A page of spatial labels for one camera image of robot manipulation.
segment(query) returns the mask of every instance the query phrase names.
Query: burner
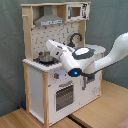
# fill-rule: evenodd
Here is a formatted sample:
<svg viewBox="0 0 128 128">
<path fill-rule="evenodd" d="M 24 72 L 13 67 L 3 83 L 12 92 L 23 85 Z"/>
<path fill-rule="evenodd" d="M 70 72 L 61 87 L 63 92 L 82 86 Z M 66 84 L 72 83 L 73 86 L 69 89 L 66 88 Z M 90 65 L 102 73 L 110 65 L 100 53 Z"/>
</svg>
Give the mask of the burner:
<svg viewBox="0 0 128 128">
<path fill-rule="evenodd" d="M 37 63 L 40 63 L 40 64 L 42 64 L 44 66 L 47 66 L 47 67 L 59 63 L 58 60 L 53 60 L 53 61 L 50 61 L 50 62 L 42 62 L 38 58 L 34 59 L 34 61 L 37 62 Z"/>
</svg>

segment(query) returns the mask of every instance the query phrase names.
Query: gray wall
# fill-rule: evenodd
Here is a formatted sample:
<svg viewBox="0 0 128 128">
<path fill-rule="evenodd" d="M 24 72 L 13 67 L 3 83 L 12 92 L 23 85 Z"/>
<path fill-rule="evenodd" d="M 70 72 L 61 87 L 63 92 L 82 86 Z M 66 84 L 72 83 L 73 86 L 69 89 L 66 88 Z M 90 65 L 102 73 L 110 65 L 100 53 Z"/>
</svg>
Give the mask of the gray wall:
<svg viewBox="0 0 128 128">
<path fill-rule="evenodd" d="M 25 101 L 22 59 L 23 24 L 20 4 L 46 0 L 0 0 L 0 116 L 10 113 Z M 86 43 L 111 50 L 114 40 L 128 31 L 127 0 L 91 0 Z M 104 71 L 103 78 L 128 88 L 128 57 Z"/>
<path fill-rule="evenodd" d="M 85 42 L 105 47 L 107 55 L 116 38 L 128 32 L 128 0 L 90 1 L 91 13 Z M 106 68 L 103 79 L 128 88 L 128 57 Z"/>
</svg>

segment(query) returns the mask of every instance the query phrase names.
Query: toy kitchen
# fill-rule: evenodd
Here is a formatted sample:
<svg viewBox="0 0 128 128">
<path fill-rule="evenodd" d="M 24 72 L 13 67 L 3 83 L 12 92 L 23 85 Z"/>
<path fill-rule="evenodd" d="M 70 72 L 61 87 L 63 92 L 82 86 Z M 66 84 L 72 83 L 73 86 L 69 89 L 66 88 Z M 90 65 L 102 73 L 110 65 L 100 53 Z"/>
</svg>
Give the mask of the toy kitchen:
<svg viewBox="0 0 128 128">
<path fill-rule="evenodd" d="M 22 4 L 26 59 L 23 60 L 26 107 L 46 128 L 101 95 L 102 71 L 91 76 L 71 77 L 62 63 L 52 57 L 48 40 L 67 46 L 94 50 L 94 59 L 105 48 L 85 44 L 90 2 Z"/>
</svg>

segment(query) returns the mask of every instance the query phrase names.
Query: oven handle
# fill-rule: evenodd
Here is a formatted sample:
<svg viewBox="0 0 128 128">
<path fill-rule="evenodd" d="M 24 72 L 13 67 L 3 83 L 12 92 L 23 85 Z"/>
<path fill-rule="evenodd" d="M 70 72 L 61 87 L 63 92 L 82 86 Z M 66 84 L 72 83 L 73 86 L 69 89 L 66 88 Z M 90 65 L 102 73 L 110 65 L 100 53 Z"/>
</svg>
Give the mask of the oven handle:
<svg viewBox="0 0 128 128">
<path fill-rule="evenodd" d="M 70 81 L 67 82 L 66 84 L 61 84 L 61 85 L 59 85 L 59 87 L 66 87 L 66 86 L 70 85 L 72 82 L 73 82 L 73 81 L 70 80 Z"/>
</svg>

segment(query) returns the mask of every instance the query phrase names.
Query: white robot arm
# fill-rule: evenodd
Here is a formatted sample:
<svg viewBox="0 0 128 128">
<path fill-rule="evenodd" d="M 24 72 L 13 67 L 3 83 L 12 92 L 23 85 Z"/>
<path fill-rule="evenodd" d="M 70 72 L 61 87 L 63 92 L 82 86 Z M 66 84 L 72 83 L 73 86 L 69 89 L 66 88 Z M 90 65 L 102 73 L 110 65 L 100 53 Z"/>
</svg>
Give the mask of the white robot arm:
<svg viewBox="0 0 128 128">
<path fill-rule="evenodd" d="M 60 60 L 69 76 L 90 76 L 128 55 L 128 33 L 119 36 L 110 53 L 97 61 L 94 50 L 90 48 L 71 48 L 52 40 L 46 42 L 50 55 Z"/>
</svg>

